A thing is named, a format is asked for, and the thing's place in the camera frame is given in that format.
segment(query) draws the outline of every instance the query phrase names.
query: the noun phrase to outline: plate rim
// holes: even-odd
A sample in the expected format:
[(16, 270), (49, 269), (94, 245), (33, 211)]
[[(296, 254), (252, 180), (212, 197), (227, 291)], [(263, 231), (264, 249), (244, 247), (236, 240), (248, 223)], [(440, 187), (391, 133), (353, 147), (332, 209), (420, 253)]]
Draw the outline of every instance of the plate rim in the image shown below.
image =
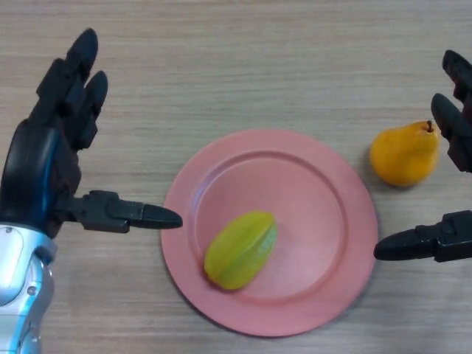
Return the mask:
[[(195, 162), (197, 162), (200, 159), (201, 156), (204, 156), (207, 152), (211, 152), (211, 150), (214, 149), (215, 146), (218, 146), (219, 144), (224, 144), (225, 142), (228, 142), (231, 139), (240, 139), (240, 138), (244, 138), (244, 137), (247, 138), (248, 135), (252, 135), (252, 134), (258, 135), (258, 134), (261, 134), (261, 133), (262, 134), (269, 134), (269, 135), (274, 134), (275, 136), (282, 134), (282, 135), (286, 135), (288, 138), (291, 138), (291, 139), (292, 138), (306, 139), (314, 147), (316, 147), (318, 145), (319, 147), (323, 148), (324, 150), (329, 151), (340, 162), (342, 162), (345, 165), (345, 167), (348, 167), (349, 170), (352, 171), (353, 174), (356, 176), (356, 178), (358, 179), (358, 182), (360, 182), (359, 186), (363, 187), (364, 197), (367, 197), (365, 199), (365, 201), (369, 201), (369, 206), (372, 209), (369, 213), (369, 216), (370, 216), (370, 220), (372, 221), (372, 227), (373, 227), (373, 229), (375, 229), (374, 239), (378, 239), (378, 218), (377, 218), (377, 215), (376, 215), (376, 212), (375, 212), (374, 203), (373, 203), (372, 197), (371, 197), (371, 195), (370, 195), (370, 193), (367, 189), (367, 186), (361, 180), (360, 176), (357, 174), (357, 171), (355, 171), (353, 169), (353, 167), (346, 161), (346, 159), (343, 156), (341, 156), (339, 153), (334, 151), (334, 149), (332, 149), (331, 147), (323, 144), (319, 140), (314, 139), (312, 136), (308, 136), (308, 135), (303, 134), (303, 133), (298, 133), (296, 131), (290, 131), (290, 130), (286, 130), (286, 129), (248, 129), (248, 130), (236, 131), (234, 133), (222, 136), (222, 137), (210, 142), (208, 145), (204, 146), (196, 154), (194, 154), (187, 161), (187, 163), (185, 163), (184, 166), (180, 169), (177, 176), (174, 178), (173, 183), (171, 184), (168, 193), (166, 194), (166, 198), (165, 198), (165, 201), (164, 201), (164, 206), (165, 207), (172, 207), (171, 205), (168, 205), (170, 203), (170, 199), (172, 197), (172, 191), (175, 190), (175, 188), (177, 188), (178, 184), (180, 183), (180, 180), (181, 180), (182, 176), (184, 176), (186, 171), (189, 170), (192, 167), (192, 165), (195, 164)], [(279, 149), (279, 151), (278, 151), (279, 153), (283, 152), (284, 154), (292, 155), (297, 159), (301, 159), (304, 162), (307, 162), (308, 164), (310, 164), (311, 167), (313, 167), (317, 170), (321, 170), (321, 172), (323, 172), (322, 171), (323, 168), (320, 167), (320, 166), (316, 166), (313, 162), (310, 162), (307, 159), (302, 158), (302, 157), (300, 157), (296, 154), (288, 153), (282, 147), (278, 147), (278, 149)], [(244, 152), (241, 151), (238, 155), (231, 155), (231, 156), (227, 157), (225, 161), (217, 161), (217, 162), (213, 162), (212, 164), (222, 165), (224, 163), (227, 163), (229, 160), (233, 159), (234, 157), (240, 156), (240, 155), (243, 155), (243, 154), (244, 154)], [(207, 174), (205, 176), (202, 176), (198, 182), (195, 182), (195, 185), (197, 185), (197, 186), (201, 185), (202, 181), (204, 181), (211, 172), (212, 171), (208, 171)], [(330, 181), (329, 179), (328, 179), (328, 181), (330, 182), (330, 184), (332, 184), (332, 187), (334, 187), (337, 190), (336, 185), (333, 184), (332, 181)], [(194, 195), (191, 195), (189, 197), (189, 201), (191, 201), (190, 202), (191, 204), (193, 203), (194, 199), (195, 199)], [(344, 200), (343, 200), (342, 197), (336, 196), (336, 199), (337, 199), (338, 203), (344, 203)], [(359, 295), (362, 292), (362, 289), (364, 289), (364, 287), (366, 286), (369, 278), (371, 277), (371, 273), (372, 273), (372, 270), (373, 270), (373, 267), (374, 267), (374, 264), (375, 264), (375, 260), (372, 256), (370, 258), (369, 262), (368, 262), (369, 264), (367, 264), (366, 270), (364, 271), (364, 273), (366, 273), (367, 275), (365, 277), (363, 277), (362, 282), (359, 282), (357, 288), (355, 290), (354, 289), (352, 290), (353, 295), (350, 297), (350, 299), (348, 301), (349, 302), (348, 305), (338, 306), (339, 311), (331, 311), (331, 313), (336, 312), (336, 315), (333, 314), (332, 316), (329, 316), (330, 319), (322, 320), (322, 321), (313, 321), (312, 325), (305, 325), (305, 326), (302, 326), (302, 328), (296, 328), (296, 326), (288, 325), (285, 330), (278, 330), (277, 333), (276, 333), (276, 331), (263, 330), (262, 328), (259, 331), (244, 330), (243, 328), (241, 328), (241, 326), (231, 324), (231, 321), (225, 321), (224, 316), (222, 317), (222, 319), (215, 318), (215, 314), (209, 313), (209, 311), (205, 310), (205, 306), (203, 306), (201, 303), (199, 303), (199, 301), (195, 301), (195, 299), (192, 299), (192, 296), (190, 296), (188, 294), (188, 292), (186, 292), (183, 289), (184, 288), (184, 281), (182, 279), (176, 279), (176, 275), (175, 275), (175, 273), (173, 273), (173, 270), (172, 270), (172, 265), (169, 264), (169, 257), (168, 257), (169, 253), (168, 253), (168, 251), (166, 251), (167, 250), (166, 240), (170, 240), (170, 242), (172, 242), (173, 238), (179, 237), (178, 235), (175, 235), (175, 234), (182, 234), (182, 233), (184, 234), (185, 238), (188, 238), (190, 236), (189, 232), (185, 232), (185, 228), (174, 229), (174, 230), (162, 230), (161, 231), (161, 248), (162, 248), (162, 254), (163, 254), (163, 257), (164, 257), (164, 263), (165, 263), (165, 266), (167, 267), (167, 270), (170, 274), (170, 278), (173, 281), (174, 286), (177, 287), (180, 294), (199, 313), (203, 314), (211, 322), (214, 322), (214, 323), (216, 323), (216, 324), (218, 324), (222, 327), (225, 327), (229, 330), (233, 330), (233, 331), (238, 332), (238, 333), (243, 333), (243, 334), (252, 335), (252, 336), (265, 336), (265, 337), (292, 336), (292, 335), (308, 332), (308, 331), (313, 330), (315, 328), (318, 328), (322, 325), (325, 325), (328, 322), (333, 321), (342, 312), (344, 312), (349, 306), (351, 306), (351, 304), (359, 297)], [(346, 233), (347, 233), (347, 235), (345, 237), (347, 239), (349, 239), (349, 233), (350, 233), (349, 232), (349, 227), (347, 227)], [(341, 256), (341, 259), (340, 259), (340, 261), (338, 261), (338, 263), (342, 263), (342, 262), (343, 262), (343, 257)]]

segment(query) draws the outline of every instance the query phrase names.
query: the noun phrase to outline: wood grain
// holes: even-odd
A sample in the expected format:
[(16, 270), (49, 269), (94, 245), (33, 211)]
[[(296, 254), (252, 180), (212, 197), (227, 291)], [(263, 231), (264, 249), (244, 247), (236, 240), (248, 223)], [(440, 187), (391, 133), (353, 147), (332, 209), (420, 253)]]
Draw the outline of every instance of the wood grain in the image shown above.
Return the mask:
[[(1, 0), (0, 159), (35, 104), (52, 59), (86, 27), (110, 91), (83, 183), (161, 204), (184, 163), (245, 128), (290, 128), (344, 156), (372, 192), (380, 237), (470, 208), (471, 177), (442, 144), (440, 165), (408, 192), (382, 185), (365, 152), (381, 130), (431, 117), (449, 97), (446, 49), (472, 59), (470, 0)], [(471, 262), (379, 263), (333, 323), (288, 339), (216, 327), (178, 295), (155, 232), (57, 238), (44, 352), (469, 353)]]

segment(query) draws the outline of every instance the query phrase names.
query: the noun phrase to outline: pear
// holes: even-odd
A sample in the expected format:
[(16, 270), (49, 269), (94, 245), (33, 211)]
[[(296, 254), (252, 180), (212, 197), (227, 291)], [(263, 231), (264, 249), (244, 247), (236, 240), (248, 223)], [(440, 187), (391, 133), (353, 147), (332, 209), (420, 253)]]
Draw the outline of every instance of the pear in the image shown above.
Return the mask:
[(431, 120), (391, 128), (375, 137), (369, 152), (370, 164), (387, 184), (411, 187), (434, 171), (439, 146), (439, 129)]

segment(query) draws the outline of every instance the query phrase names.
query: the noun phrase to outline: pink plate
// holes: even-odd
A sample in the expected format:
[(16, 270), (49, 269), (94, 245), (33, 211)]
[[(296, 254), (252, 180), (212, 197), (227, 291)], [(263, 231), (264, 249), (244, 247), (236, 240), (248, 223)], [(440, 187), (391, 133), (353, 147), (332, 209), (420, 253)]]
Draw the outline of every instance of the pink plate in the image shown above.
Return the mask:
[[(162, 232), (170, 274), (218, 324), (254, 336), (290, 336), (336, 318), (361, 293), (378, 242), (374, 206), (356, 172), (299, 133), (253, 130), (206, 146), (177, 175), (164, 203), (184, 220)], [(207, 246), (233, 218), (274, 213), (279, 233), (244, 289), (220, 291), (203, 272)]]

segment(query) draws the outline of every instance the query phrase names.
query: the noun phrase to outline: table surface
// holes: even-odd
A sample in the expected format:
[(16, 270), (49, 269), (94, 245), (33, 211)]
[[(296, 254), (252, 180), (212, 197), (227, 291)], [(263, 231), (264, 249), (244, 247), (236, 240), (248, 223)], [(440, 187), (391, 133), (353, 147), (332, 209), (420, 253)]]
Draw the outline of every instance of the table surface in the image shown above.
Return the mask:
[[(2, 0), (0, 158), (52, 60), (86, 27), (110, 90), (79, 193), (162, 204), (204, 145), (246, 128), (290, 128), (339, 152), (372, 193), (380, 236), (470, 207), (471, 177), (441, 144), (407, 192), (384, 186), (366, 150), (385, 128), (431, 118), (449, 97), (446, 49), (472, 58), (470, 0)], [(220, 329), (179, 296), (156, 232), (57, 238), (44, 353), (469, 353), (471, 262), (379, 263), (359, 300), (327, 326), (286, 339)]]

